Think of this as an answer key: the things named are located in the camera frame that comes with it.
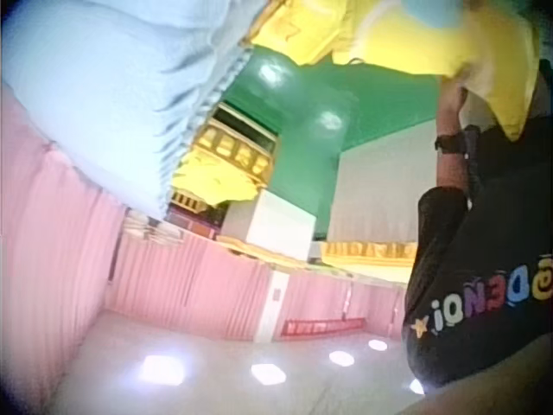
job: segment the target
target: white pillar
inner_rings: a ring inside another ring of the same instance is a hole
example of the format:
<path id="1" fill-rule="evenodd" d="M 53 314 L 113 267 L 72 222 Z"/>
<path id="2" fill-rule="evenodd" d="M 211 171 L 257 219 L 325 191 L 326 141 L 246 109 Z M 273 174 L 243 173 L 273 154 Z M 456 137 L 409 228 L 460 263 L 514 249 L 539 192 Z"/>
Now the white pillar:
<path id="1" fill-rule="evenodd" d="M 286 272 L 273 271 L 270 275 L 269 291 L 265 299 L 265 305 L 257 332 L 253 337 L 256 343 L 269 343 L 273 339 L 275 328 L 277 327 L 280 309 L 283 307 L 284 295 L 288 287 L 289 274 Z"/>
<path id="2" fill-rule="evenodd" d="M 262 247 L 289 258 L 308 259 L 315 217 L 268 190 L 253 201 L 234 201 L 226 213 L 221 235 Z M 273 271 L 255 342 L 271 342 L 275 333 L 289 274 Z"/>

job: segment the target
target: hand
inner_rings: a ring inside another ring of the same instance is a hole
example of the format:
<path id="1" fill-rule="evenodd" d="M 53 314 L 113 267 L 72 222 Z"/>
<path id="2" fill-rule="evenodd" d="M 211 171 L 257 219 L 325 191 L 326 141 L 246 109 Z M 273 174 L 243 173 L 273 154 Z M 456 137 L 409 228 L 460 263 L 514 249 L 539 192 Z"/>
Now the hand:
<path id="1" fill-rule="evenodd" d="M 467 89 L 464 87 L 469 70 L 464 67 L 453 79 L 442 77 L 438 98 L 438 114 L 458 116 L 467 101 Z"/>
<path id="2" fill-rule="evenodd" d="M 438 110 L 435 115 L 438 136 L 453 136 L 461 130 L 459 112 L 467 100 L 467 89 L 464 84 L 469 74 L 470 68 L 464 67 L 453 79 L 441 79 Z"/>

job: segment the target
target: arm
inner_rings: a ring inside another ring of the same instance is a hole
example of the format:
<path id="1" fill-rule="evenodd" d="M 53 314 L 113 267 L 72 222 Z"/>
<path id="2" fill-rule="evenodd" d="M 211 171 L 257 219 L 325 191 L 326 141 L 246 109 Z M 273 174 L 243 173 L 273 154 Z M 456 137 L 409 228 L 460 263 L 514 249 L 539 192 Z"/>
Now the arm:
<path id="1" fill-rule="evenodd" d="M 467 91 L 460 78 L 443 80 L 436 113 L 436 133 L 439 136 L 454 136 L 461 132 L 459 113 L 467 99 Z M 438 150 L 436 186 L 458 188 L 468 194 L 467 161 L 462 154 L 442 154 Z"/>
<path id="2" fill-rule="evenodd" d="M 538 388 L 550 379 L 551 341 L 551 334 L 542 335 L 508 359 L 457 380 L 400 415 L 535 413 L 536 395 L 543 392 Z"/>

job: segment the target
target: star print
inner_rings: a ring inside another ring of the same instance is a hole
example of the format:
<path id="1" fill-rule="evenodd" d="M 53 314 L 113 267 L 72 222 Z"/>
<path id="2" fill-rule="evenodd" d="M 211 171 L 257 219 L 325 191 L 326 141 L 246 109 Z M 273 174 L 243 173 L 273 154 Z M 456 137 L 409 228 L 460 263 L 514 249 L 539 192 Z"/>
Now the star print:
<path id="1" fill-rule="evenodd" d="M 419 320 L 418 318 L 416 318 L 415 324 L 411 324 L 411 328 L 416 331 L 417 339 L 420 339 L 421 337 L 423 337 L 423 334 L 428 331 L 426 329 L 426 325 L 428 323 L 429 323 L 429 317 L 425 316 L 422 320 Z"/>

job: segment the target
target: black wristwatch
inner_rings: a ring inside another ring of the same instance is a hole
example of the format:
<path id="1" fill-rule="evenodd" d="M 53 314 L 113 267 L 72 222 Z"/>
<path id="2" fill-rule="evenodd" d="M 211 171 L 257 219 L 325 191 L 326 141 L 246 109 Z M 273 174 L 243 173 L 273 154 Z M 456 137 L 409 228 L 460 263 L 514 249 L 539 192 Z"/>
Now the black wristwatch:
<path id="1" fill-rule="evenodd" d="M 436 150 L 442 150 L 442 154 L 467 154 L 467 144 L 463 131 L 454 136 L 438 136 L 434 142 Z"/>

